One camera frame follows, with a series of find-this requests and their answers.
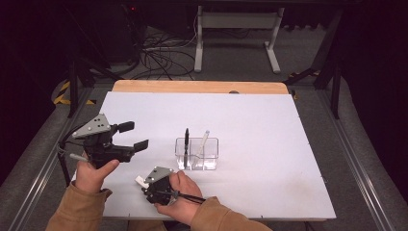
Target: metal frame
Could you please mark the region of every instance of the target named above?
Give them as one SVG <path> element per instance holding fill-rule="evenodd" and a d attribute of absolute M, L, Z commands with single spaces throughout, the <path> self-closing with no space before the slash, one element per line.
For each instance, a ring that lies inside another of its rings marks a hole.
<path fill-rule="evenodd" d="M 200 72 L 203 57 L 203 28 L 248 28 L 272 29 L 269 41 L 265 41 L 273 73 L 279 74 L 280 67 L 273 52 L 273 45 L 282 21 L 284 8 L 279 8 L 277 13 L 206 13 L 202 6 L 198 6 L 197 13 L 197 46 L 195 49 L 194 71 Z"/>

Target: clear plastic container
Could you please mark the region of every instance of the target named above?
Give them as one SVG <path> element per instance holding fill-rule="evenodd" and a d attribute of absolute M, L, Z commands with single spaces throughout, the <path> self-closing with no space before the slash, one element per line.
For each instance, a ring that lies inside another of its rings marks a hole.
<path fill-rule="evenodd" d="M 218 139 L 208 138 L 200 148 L 202 138 L 189 138 L 185 147 L 185 139 L 176 139 L 175 156 L 181 170 L 215 170 L 218 160 Z"/>

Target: sleeve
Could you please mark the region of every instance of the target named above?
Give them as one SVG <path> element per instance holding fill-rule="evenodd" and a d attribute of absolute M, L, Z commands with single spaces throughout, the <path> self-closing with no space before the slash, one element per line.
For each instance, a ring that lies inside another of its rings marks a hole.
<path fill-rule="evenodd" d="M 66 189 L 55 214 L 48 221 L 46 230 L 97 230 L 110 190 L 99 193 L 84 192 L 72 183 Z"/>
<path fill-rule="evenodd" d="M 216 197 L 208 198 L 197 210 L 191 222 L 191 231 L 270 231 L 261 222 L 250 220 L 221 205 Z"/>

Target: black pen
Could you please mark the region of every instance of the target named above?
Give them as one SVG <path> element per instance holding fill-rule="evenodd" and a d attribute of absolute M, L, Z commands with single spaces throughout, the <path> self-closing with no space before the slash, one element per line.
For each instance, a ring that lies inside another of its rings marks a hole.
<path fill-rule="evenodd" d="M 186 129 L 186 135 L 184 137 L 184 169 L 187 169 L 187 159 L 189 154 L 187 150 L 189 149 L 189 128 Z"/>

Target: hand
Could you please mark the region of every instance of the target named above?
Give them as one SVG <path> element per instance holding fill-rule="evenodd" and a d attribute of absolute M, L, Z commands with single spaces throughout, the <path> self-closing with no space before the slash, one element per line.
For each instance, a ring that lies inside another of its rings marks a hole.
<path fill-rule="evenodd" d="M 170 185 L 174 190 L 180 191 L 180 193 L 202 197 L 201 190 L 197 184 L 195 184 L 184 171 L 171 173 Z M 159 214 L 170 216 L 182 223 L 191 225 L 192 218 L 197 212 L 198 207 L 200 207 L 200 204 L 189 201 L 183 197 L 178 197 L 176 202 L 171 205 L 163 206 L 156 203 L 154 206 Z"/>
<path fill-rule="evenodd" d="M 88 193 L 99 193 L 104 179 L 118 166 L 118 160 L 112 160 L 100 169 L 96 169 L 90 163 L 79 161 L 77 164 L 75 187 Z"/>

